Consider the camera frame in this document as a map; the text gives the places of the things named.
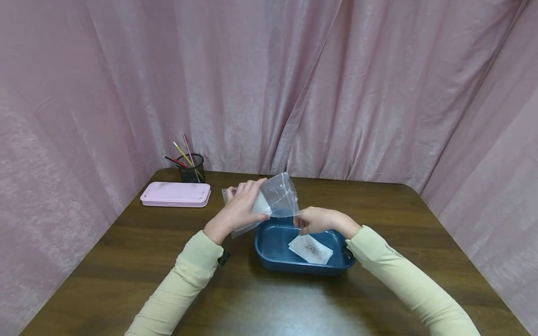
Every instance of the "long sleeve shirt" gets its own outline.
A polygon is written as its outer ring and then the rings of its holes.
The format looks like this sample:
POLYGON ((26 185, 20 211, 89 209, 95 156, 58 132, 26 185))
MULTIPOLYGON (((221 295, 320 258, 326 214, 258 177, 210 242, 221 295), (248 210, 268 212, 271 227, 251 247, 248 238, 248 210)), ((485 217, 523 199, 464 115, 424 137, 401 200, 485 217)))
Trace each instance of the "long sleeve shirt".
MULTIPOLYGON (((415 311, 432 336, 479 335, 461 306, 374 230, 362 226, 346 242, 360 264, 415 311)), ((171 335, 196 295, 213 276, 223 251, 202 231, 195 234, 125 335, 171 335)))

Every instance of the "white paper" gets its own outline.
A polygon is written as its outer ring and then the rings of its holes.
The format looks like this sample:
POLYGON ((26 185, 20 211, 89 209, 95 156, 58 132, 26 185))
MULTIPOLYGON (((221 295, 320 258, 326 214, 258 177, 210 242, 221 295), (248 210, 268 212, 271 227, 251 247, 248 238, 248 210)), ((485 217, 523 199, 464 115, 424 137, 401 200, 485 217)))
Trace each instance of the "white paper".
POLYGON ((311 235, 298 235, 289 244, 289 249, 309 263, 327 265, 332 249, 315 240, 311 235))
POLYGON ((252 206, 252 212, 254 213, 265 213, 267 215, 271 215, 273 211, 271 210, 271 207, 269 206, 269 203, 264 197, 264 194, 261 193, 261 191, 258 192, 256 195, 256 199, 254 200, 254 205, 252 206))

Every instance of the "blue plastic basin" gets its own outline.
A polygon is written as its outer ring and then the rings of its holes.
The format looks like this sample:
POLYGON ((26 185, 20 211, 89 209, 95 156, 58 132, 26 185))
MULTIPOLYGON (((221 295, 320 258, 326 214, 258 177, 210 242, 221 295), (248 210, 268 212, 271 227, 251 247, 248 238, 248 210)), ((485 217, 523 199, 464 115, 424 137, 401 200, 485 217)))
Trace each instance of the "blue plastic basin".
POLYGON ((270 270, 291 273, 339 275, 355 263, 343 251, 345 238, 334 230, 312 234, 317 241, 332 249, 327 265, 312 264, 293 253, 288 244, 297 237, 299 229, 293 226, 293 218, 271 218, 257 227, 254 246, 261 264, 270 270))

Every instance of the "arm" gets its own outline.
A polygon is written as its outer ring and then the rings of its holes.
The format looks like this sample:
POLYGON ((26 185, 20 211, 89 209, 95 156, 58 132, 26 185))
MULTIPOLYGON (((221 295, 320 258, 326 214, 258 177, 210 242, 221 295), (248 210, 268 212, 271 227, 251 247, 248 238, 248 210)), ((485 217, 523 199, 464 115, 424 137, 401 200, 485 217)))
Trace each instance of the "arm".
POLYGON ((479 335, 467 313, 447 292, 371 228, 358 225, 341 212, 313 207, 302 210, 294 224, 301 229, 300 234, 334 229, 344 235, 361 265, 415 311, 432 336, 479 335))
POLYGON ((207 286, 223 254, 220 246, 232 230, 268 215, 252 213, 260 185, 267 179, 248 181, 226 191, 228 203, 195 234, 176 259, 174 268, 135 316, 126 336, 171 335, 198 293, 207 286))
POLYGON ((134 317, 125 335, 171 335, 187 308, 213 277, 223 251, 202 231, 195 234, 178 255, 174 268, 134 317))
POLYGON ((432 336, 479 335, 463 308, 374 230, 362 226, 347 243, 360 264, 415 311, 432 336))

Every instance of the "brown table surface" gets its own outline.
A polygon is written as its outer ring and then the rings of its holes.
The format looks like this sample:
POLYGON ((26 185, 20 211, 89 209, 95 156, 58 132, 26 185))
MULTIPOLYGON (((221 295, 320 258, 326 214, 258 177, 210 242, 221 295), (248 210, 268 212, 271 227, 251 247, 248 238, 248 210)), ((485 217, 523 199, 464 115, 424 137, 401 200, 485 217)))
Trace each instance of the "brown table surface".
MULTIPOLYGON (((201 209, 142 206, 137 195, 24 330, 24 335, 121 335, 173 267, 189 238, 223 206, 221 189, 257 175, 207 172, 201 209)), ((152 181, 177 181, 163 169, 152 181)), ((411 188, 293 178, 300 208, 343 211, 381 234, 443 287, 482 335, 528 335, 411 188)), ((261 266, 254 232, 231 254, 180 321, 175 335, 419 335, 417 317, 358 263, 339 277, 261 266)))

